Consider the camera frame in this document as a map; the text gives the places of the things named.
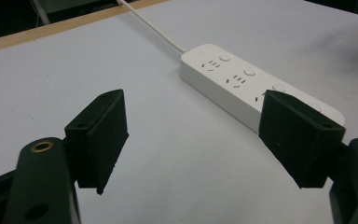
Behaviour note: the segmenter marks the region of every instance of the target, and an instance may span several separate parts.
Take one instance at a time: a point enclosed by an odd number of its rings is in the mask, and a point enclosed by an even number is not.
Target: power outlet
[[[335,108],[215,45],[185,52],[180,77],[256,133],[266,90],[291,94],[336,123],[345,122]]]

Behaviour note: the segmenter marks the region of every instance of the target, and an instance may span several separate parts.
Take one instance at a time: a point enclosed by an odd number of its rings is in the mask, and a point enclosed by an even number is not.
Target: white power strip
[[[339,125],[345,122],[335,108],[215,45],[185,52],[180,77],[256,133],[266,90],[291,94]]]

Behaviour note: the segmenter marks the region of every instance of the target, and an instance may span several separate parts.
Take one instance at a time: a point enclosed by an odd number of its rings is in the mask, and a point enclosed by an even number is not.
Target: table
[[[212,43],[335,107],[358,137],[358,15],[298,0],[170,0],[140,12],[191,49]],[[130,138],[83,223],[333,223],[258,136],[179,78],[180,54],[131,14],[0,50],[0,175],[123,89]]]

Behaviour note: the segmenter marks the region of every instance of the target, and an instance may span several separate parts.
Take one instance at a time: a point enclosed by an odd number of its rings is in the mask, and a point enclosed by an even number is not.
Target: dark floor
[[[306,0],[327,7],[358,13],[358,0]],[[116,7],[113,0],[99,0],[80,7],[73,7],[59,12],[48,14],[51,22],[63,21],[73,17],[85,15],[109,7]],[[17,32],[33,29],[43,25],[38,18],[30,0],[0,0],[0,36],[11,35]]]

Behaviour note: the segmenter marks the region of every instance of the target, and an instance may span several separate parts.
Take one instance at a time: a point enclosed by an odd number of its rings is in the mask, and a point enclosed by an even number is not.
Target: power strip
[[[255,133],[266,90],[291,94],[337,124],[345,122],[335,108],[215,45],[185,52],[180,77]]]

